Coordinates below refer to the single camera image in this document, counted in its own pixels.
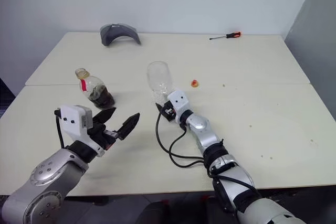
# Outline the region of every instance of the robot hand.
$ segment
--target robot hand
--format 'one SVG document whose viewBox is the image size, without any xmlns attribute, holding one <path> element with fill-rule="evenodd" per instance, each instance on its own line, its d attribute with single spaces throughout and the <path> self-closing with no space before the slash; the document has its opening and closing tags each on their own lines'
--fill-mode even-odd
<svg viewBox="0 0 336 224">
<path fill-rule="evenodd" d="M 59 120 L 74 142 L 36 166 L 29 180 L 4 203 L 4 220 L 11 224 L 54 223 L 64 198 L 89 168 L 88 163 L 101 157 L 118 138 L 125 139 L 140 117 L 137 113 L 119 130 L 108 131 L 104 123 L 114 111 L 115 108 L 103 110 L 92 118 L 92 111 L 79 105 L 56 110 L 61 143 Z"/>
<path fill-rule="evenodd" d="M 165 112 L 168 120 L 175 117 L 181 128 L 189 128 L 195 136 L 207 174 L 213 179 L 216 196 L 224 211 L 235 212 L 241 224 L 304 224 L 274 201 L 261 197 L 250 175 L 211 129 L 209 120 L 192 112 L 183 91 L 176 90 L 167 98 L 169 101 L 160 113 Z"/>
</svg>

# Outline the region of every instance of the bottle cap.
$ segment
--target bottle cap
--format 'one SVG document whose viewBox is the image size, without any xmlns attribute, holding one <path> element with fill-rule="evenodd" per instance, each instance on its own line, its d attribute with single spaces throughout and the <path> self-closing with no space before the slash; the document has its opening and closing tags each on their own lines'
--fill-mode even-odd
<svg viewBox="0 0 336 224">
<path fill-rule="evenodd" d="M 86 71 L 85 68 L 78 68 L 75 71 L 75 74 L 77 76 L 78 79 L 85 79 L 86 77 L 90 76 L 90 73 L 88 71 Z"/>
<path fill-rule="evenodd" d="M 193 87 L 193 88 L 197 88 L 198 85 L 199 85 L 199 83 L 198 83 L 197 80 L 193 80 L 193 81 L 191 82 L 191 87 Z"/>
</svg>

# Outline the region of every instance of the black cable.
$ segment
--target black cable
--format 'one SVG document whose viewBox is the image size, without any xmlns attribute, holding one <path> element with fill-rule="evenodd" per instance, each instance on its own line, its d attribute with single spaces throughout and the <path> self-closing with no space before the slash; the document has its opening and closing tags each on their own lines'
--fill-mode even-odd
<svg viewBox="0 0 336 224">
<path fill-rule="evenodd" d="M 187 165 L 180 165 L 179 163 L 177 163 L 177 162 L 173 159 L 173 155 L 172 155 L 172 148 L 173 148 L 173 145 L 174 145 L 178 140 L 180 140 L 182 137 L 184 137 L 184 135 L 185 135 L 186 133 L 187 133 L 187 129 L 185 128 L 183 134 L 182 134 L 181 136 L 179 136 L 177 139 L 175 139 L 175 140 L 172 142 L 172 144 L 170 145 L 169 150 L 168 150 L 170 160 L 174 163 L 174 165 L 176 165 L 176 166 L 178 166 L 178 167 L 180 167 L 180 168 L 188 168 L 188 167 L 191 167 L 191 166 L 193 166 L 193 165 L 195 165 L 195 164 L 198 164 L 198 163 L 202 163 L 202 164 L 204 164 L 204 161 L 203 161 L 203 160 L 197 160 L 197 161 L 192 162 L 192 163 L 187 164 Z"/>
<path fill-rule="evenodd" d="M 247 187 L 248 189 L 250 189 L 251 191 L 253 191 L 255 194 L 257 194 L 258 196 L 261 197 L 261 195 L 260 195 L 260 193 L 258 192 L 258 190 L 257 190 L 254 186 L 249 185 L 248 183 L 245 183 L 245 182 L 243 182 L 243 181 L 237 180 L 237 179 L 235 179 L 235 178 L 230 178 L 230 177 L 227 177 L 227 176 L 222 176 L 222 175 L 212 175 L 212 174 L 210 174 L 210 172 L 209 172 L 208 169 L 207 169 L 207 174 L 208 174 L 208 177 L 209 177 L 209 178 L 224 179 L 224 180 L 231 181 L 231 182 L 240 184 L 240 185 L 242 185 L 242 186 L 245 186 L 245 187 Z"/>
<path fill-rule="evenodd" d="M 63 141 L 63 137 L 62 137 L 61 127 L 59 126 L 59 117 L 58 116 L 56 116 L 56 127 L 57 127 L 57 133 L 58 133 L 59 141 L 61 143 L 61 148 L 64 149 L 64 141 Z"/>
<path fill-rule="evenodd" d="M 156 125 L 155 125 L 155 135 L 156 135 L 156 139 L 161 147 L 162 150 L 164 150 L 166 153 L 169 154 L 169 151 L 163 146 L 163 144 L 161 143 L 160 137 L 159 137 L 159 121 L 161 118 L 161 113 L 164 111 L 164 107 L 162 107 L 161 111 L 159 112 L 159 116 L 157 117 L 156 120 Z M 182 156 L 182 155 L 177 155 L 175 153 L 171 153 L 172 156 L 174 157 L 179 157 L 179 158 L 186 158 L 186 159 L 200 159 L 203 160 L 202 157 L 197 157 L 197 156 Z"/>
<path fill-rule="evenodd" d="M 156 121 L 156 125 L 155 125 L 156 139 L 157 139 L 157 141 L 158 141 L 160 147 L 161 147 L 165 152 L 167 152 L 167 153 L 169 154 L 169 158 L 170 158 L 170 160 L 174 163 L 174 165 L 176 165 L 176 166 L 178 166 L 178 167 L 180 167 L 180 168 L 188 168 L 188 167 L 191 167 L 191 166 L 193 166 L 193 165 L 195 165 L 195 164 L 198 164 L 198 163 L 203 163 L 203 164 L 204 164 L 204 159 L 203 159 L 202 157 L 181 156 L 181 155 L 176 155 L 176 154 L 172 153 L 173 145 L 174 145 L 178 140 L 180 140 L 182 137 L 184 137 L 184 135 L 185 135 L 186 132 L 187 132 L 187 129 L 186 129 L 186 128 L 184 129 L 183 134 L 182 134 L 181 136 L 179 136 L 177 139 L 175 139 L 175 140 L 172 142 L 172 144 L 171 144 L 170 147 L 169 147 L 169 150 L 167 150 L 167 149 L 162 145 L 161 140 L 160 140 L 160 137 L 159 137 L 159 121 L 160 121 L 160 117 L 161 117 L 161 114 L 162 114 L 162 112 L 164 111 L 164 109 L 165 109 L 165 108 L 162 107 L 162 109 L 160 110 L 160 112 L 159 112 L 159 116 L 157 117 L 157 121 Z M 190 163 L 190 164 L 188 164 L 188 165 L 180 165 L 180 164 L 178 164 L 178 163 L 173 159 L 173 156 L 175 156 L 175 157 L 179 157 L 179 158 L 200 159 L 200 160 L 197 160 L 197 161 L 195 161 L 195 162 L 192 162 L 192 163 Z M 245 183 L 245 182 L 243 182 L 243 181 L 237 180 L 237 179 L 235 179 L 235 178 L 227 177 L 227 176 L 222 176 L 222 175 L 212 175 L 208 169 L 207 169 L 207 175 L 208 175 L 209 178 L 212 178 L 212 179 L 223 179 L 223 180 L 226 180 L 226 181 L 230 181 L 230 182 L 237 183 L 237 184 L 239 184 L 239 185 L 245 186 L 245 187 L 247 187 L 248 189 L 250 189 L 251 191 L 253 191 L 256 195 L 258 195 L 258 196 L 261 197 L 261 195 L 260 195 L 260 193 L 258 192 L 258 190 L 257 190 L 255 187 L 249 185 L 248 183 Z"/>
</svg>

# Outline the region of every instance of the white wall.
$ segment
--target white wall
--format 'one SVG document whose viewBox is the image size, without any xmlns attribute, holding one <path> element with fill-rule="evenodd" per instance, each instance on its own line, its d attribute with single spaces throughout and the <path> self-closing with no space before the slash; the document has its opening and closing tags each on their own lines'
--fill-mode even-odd
<svg viewBox="0 0 336 224">
<path fill-rule="evenodd" d="M 65 32 L 111 22 L 148 32 L 285 37 L 303 1 L 0 0 L 0 78 L 17 94 Z"/>
<path fill-rule="evenodd" d="M 286 44 L 336 119 L 335 17 L 335 0 L 306 0 Z"/>
</svg>

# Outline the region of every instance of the gray curved object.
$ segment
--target gray curved object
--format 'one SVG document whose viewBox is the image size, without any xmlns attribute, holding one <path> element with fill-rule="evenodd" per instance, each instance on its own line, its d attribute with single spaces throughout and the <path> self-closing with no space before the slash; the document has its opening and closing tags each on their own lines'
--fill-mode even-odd
<svg viewBox="0 0 336 224">
<path fill-rule="evenodd" d="M 101 43 L 104 46 L 108 46 L 111 44 L 111 42 L 120 37 L 120 36 L 127 36 L 130 38 L 133 38 L 136 43 L 141 45 L 139 36 L 137 34 L 137 31 L 134 27 L 131 27 L 126 24 L 110 24 L 105 25 L 100 29 L 100 37 L 101 37 Z"/>
</svg>

